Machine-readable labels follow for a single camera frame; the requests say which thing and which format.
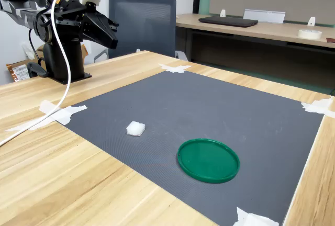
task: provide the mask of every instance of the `office chair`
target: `office chair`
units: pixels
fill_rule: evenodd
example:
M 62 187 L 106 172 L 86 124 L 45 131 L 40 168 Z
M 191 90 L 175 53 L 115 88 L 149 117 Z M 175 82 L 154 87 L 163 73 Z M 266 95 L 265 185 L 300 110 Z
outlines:
M 109 0 L 109 18 L 120 24 L 115 50 L 104 50 L 85 58 L 95 62 L 102 54 L 115 58 L 138 49 L 187 60 L 175 51 L 176 0 Z

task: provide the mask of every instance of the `white cable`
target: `white cable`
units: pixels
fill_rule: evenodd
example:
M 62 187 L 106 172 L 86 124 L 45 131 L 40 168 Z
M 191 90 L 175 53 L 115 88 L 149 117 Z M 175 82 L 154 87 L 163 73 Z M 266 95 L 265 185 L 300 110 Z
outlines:
M 52 28 L 53 28 L 53 31 L 54 31 L 54 35 L 57 39 L 57 42 L 59 44 L 59 47 L 63 53 L 63 56 L 64 56 L 64 59 L 65 59 L 65 63 L 66 63 L 66 67 L 68 69 L 68 85 L 66 87 L 66 90 L 65 90 L 65 93 L 62 97 L 62 99 L 58 102 L 58 104 L 55 106 L 55 108 L 53 110 L 51 110 L 49 113 L 47 113 L 46 115 L 44 115 L 43 117 L 41 117 L 40 119 L 38 119 L 36 122 L 34 122 L 33 124 L 27 126 L 26 128 L 23 128 L 21 129 L 20 131 L 14 133 L 12 136 L 8 137 L 7 139 L 3 140 L 1 143 L 0 143 L 0 147 L 3 146 L 4 144 L 6 144 L 8 141 L 10 141 L 11 139 L 17 137 L 18 135 L 22 134 L 23 132 L 27 131 L 28 129 L 32 128 L 33 126 L 37 125 L 38 123 L 44 121 L 45 119 L 47 119 L 50 115 L 52 115 L 54 112 L 56 112 L 59 108 L 59 106 L 63 103 L 63 101 L 65 100 L 66 98 L 66 95 L 68 94 L 69 92 L 69 89 L 70 89 L 70 84 L 71 84 L 71 70 L 70 70 L 70 65 L 69 65 L 69 61 L 68 61 L 68 57 L 66 56 L 65 54 L 65 51 L 64 51 L 64 48 L 63 48 L 63 45 L 59 39 L 59 36 L 58 36 L 58 33 L 57 33 L 57 29 L 56 29 L 56 24 L 54 22 L 54 8 L 56 6 L 56 2 L 57 0 L 53 0 L 52 2 L 52 7 L 51 7 L 51 21 L 52 21 Z

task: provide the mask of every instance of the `green lid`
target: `green lid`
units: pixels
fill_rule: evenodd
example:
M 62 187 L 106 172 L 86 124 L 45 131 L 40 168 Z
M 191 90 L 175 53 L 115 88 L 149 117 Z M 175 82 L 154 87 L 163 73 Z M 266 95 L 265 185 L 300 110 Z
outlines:
M 178 150 L 178 162 L 185 173 L 206 183 L 224 183 L 240 168 L 235 152 L 221 142 L 208 139 L 186 141 Z

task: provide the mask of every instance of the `desk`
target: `desk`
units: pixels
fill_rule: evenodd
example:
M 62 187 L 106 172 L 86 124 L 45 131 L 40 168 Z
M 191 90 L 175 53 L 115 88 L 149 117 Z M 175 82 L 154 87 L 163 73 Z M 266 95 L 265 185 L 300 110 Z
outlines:
M 199 22 L 200 18 L 209 17 L 209 15 L 200 14 L 184 14 L 179 15 L 176 20 L 176 26 L 188 29 L 221 32 L 234 35 L 280 40 L 286 42 L 294 42 L 301 44 L 309 44 L 319 47 L 335 48 L 335 43 L 327 43 L 326 38 L 335 38 L 335 28 L 307 26 L 299 24 L 271 24 L 260 22 L 255 26 L 242 28 L 234 26 L 213 25 Z M 303 39 L 298 36 L 301 29 L 311 29 L 322 31 L 322 37 L 319 40 Z
M 328 95 L 140 52 L 85 67 L 92 78 L 71 85 L 62 107 L 131 84 L 169 66 L 311 103 Z M 0 87 L 0 139 L 6 129 L 41 116 L 65 86 L 33 78 Z M 335 120 L 324 117 L 286 225 L 335 225 Z M 215 225 L 128 166 L 53 122 L 0 148 L 1 225 Z

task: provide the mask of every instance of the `white tape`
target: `white tape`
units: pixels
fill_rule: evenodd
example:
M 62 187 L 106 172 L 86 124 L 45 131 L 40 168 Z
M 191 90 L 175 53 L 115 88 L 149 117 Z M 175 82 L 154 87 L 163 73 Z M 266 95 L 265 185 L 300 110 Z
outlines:
M 332 104 L 332 99 L 314 100 L 312 104 L 301 103 L 306 112 L 316 112 L 324 114 L 330 118 L 335 118 L 335 112 L 330 111 L 328 108 Z
M 303 39 L 320 39 L 322 31 L 315 30 L 299 30 L 298 36 Z
M 167 65 L 163 65 L 163 64 L 159 64 L 162 69 L 165 69 L 167 72 L 171 72 L 171 73 L 183 73 L 185 72 L 185 70 L 187 68 L 190 68 L 191 65 L 180 65 L 177 67 L 171 67 L 171 66 L 167 66 Z
M 45 114 L 47 114 L 48 112 L 50 112 L 53 108 L 55 107 L 55 105 L 47 100 L 44 100 L 41 102 L 40 104 L 40 111 L 44 112 Z M 86 106 L 81 106 L 81 107 L 72 107 L 72 106 L 68 106 L 65 107 L 64 109 L 62 108 L 58 108 L 58 111 L 55 112 L 53 115 L 51 115 L 50 117 L 48 117 L 47 119 L 45 119 L 44 121 L 40 122 L 39 124 L 33 126 L 32 128 L 30 128 L 30 130 L 35 130 L 41 127 L 44 127 L 54 121 L 58 121 L 59 123 L 66 125 L 70 122 L 71 120 L 71 116 L 73 114 L 75 114 L 76 112 L 80 112 L 82 110 L 87 109 Z M 8 129 L 7 131 L 17 131 L 17 130 L 21 130 L 25 127 L 27 127 L 29 124 L 34 123 L 34 121 L 36 120 L 31 120 L 25 124 L 16 126 L 14 128 Z
M 237 216 L 238 221 L 233 226 L 279 226 L 279 223 L 267 217 L 246 213 L 240 208 L 237 208 Z

